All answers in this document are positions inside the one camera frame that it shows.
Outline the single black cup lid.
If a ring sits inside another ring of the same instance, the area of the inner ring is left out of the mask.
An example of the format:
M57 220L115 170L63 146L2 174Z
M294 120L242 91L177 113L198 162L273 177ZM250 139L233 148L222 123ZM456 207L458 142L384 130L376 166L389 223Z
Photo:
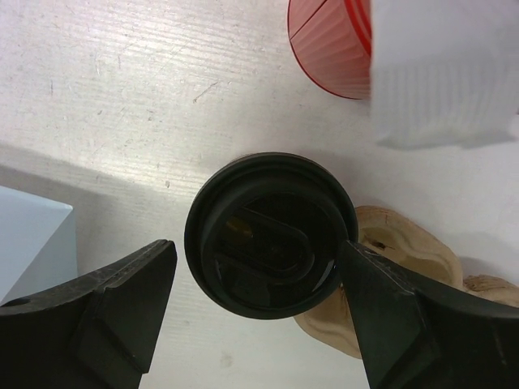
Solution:
M196 283L229 312L293 317L340 285L341 244L358 240L341 183L303 156L262 152L212 175L196 195L184 252Z

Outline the blue paper bag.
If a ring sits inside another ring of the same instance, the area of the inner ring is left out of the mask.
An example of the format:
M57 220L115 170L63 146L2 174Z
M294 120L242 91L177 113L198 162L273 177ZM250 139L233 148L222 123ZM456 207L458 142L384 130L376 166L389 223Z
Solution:
M1 303L78 276L74 208L1 188Z

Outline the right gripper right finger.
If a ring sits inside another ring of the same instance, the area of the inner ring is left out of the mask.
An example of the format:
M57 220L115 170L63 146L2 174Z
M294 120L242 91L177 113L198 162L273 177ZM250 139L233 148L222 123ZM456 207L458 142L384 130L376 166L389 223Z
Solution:
M516 388L518 310L346 241L338 269L372 388Z

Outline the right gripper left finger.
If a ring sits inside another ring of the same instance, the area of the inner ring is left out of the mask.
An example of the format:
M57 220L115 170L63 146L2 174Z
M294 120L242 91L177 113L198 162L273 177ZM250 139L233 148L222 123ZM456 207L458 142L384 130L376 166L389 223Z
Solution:
M149 372L177 265L154 241L1 306L3 388L137 388Z

